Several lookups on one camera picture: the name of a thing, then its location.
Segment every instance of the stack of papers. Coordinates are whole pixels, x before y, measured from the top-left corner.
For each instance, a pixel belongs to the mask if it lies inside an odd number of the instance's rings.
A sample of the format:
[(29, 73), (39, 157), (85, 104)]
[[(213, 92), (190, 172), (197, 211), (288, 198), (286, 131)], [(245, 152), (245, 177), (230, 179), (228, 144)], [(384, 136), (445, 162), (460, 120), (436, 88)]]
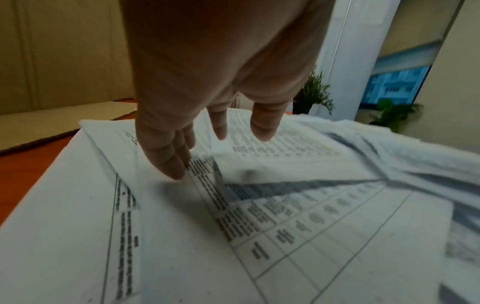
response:
[(82, 121), (0, 229), (4, 303), (479, 303), (479, 157), (231, 110), (163, 176), (133, 120)]

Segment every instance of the green plant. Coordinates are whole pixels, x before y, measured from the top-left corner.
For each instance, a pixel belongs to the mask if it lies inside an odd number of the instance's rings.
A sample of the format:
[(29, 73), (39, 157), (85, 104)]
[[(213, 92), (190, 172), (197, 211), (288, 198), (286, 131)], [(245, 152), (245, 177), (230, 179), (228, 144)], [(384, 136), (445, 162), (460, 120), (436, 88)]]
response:
[(315, 74), (314, 68), (303, 88), (293, 98), (293, 104), (308, 109), (314, 104), (323, 105), (331, 115), (334, 105), (332, 99), (330, 99), (330, 93), (327, 92), (330, 85), (323, 85), (322, 78), (322, 73), (320, 72), (320, 75)]
[(400, 128), (409, 120), (410, 114), (420, 112), (422, 105), (395, 105), (390, 99), (381, 99), (378, 101), (377, 109), (381, 110), (380, 117), (371, 115), (373, 121), (370, 125), (387, 127), (392, 132), (398, 133)]

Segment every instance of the hand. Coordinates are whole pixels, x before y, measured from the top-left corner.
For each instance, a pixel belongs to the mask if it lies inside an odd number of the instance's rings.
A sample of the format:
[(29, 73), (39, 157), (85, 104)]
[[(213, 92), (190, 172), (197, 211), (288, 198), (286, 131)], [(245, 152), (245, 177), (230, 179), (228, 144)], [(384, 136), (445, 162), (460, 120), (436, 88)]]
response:
[(237, 92), (254, 101), (251, 131), (267, 141), (307, 80), (334, 0), (121, 0), (149, 161), (181, 179), (207, 107), (219, 139)]

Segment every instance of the window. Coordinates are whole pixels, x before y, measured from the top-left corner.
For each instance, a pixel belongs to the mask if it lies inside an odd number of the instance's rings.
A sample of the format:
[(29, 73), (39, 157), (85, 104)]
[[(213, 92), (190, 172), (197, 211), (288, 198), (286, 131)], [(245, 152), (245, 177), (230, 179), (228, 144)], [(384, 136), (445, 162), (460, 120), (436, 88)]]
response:
[(390, 99), (396, 105), (412, 104), (429, 70), (430, 67), (422, 67), (372, 75), (365, 88), (360, 108), (376, 109), (377, 103), (382, 99)]

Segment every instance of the finger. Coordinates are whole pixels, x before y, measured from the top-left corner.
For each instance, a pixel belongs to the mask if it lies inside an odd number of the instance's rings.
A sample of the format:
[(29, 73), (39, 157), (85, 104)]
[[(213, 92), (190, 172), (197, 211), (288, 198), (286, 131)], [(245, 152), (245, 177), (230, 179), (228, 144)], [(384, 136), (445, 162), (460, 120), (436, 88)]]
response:
[(195, 132), (194, 132), (194, 124), (191, 123), (188, 126), (184, 127), (182, 129), (182, 132), (183, 132), (183, 137), (185, 138), (186, 146), (189, 149), (193, 149), (195, 144), (197, 143), (197, 140), (195, 138)]
[(182, 131), (175, 132), (173, 146), (175, 147), (175, 153), (180, 157), (184, 167), (188, 167), (191, 157), (189, 148), (185, 143), (184, 134)]
[(272, 139), (288, 104), (288, 101), (274, 104), (255, 103), (250, 119), (251, 132), (255, 137), (262, 141)]
[(152, 128), (143, 119), (136, 119), (135, 127), (138, 143), (150, 163), (166, 176), (175, 180), (182, 179), (187, 157), (182, 152), (183, 149), (179, 149), (182, 145), (181, 140), (175, 140), (176, 133)]
[(210, 116), (211, 126), (218, 139), (223, 140), (227, 137), (227, 109), (232, 101), (219, 103), (207, 107)]

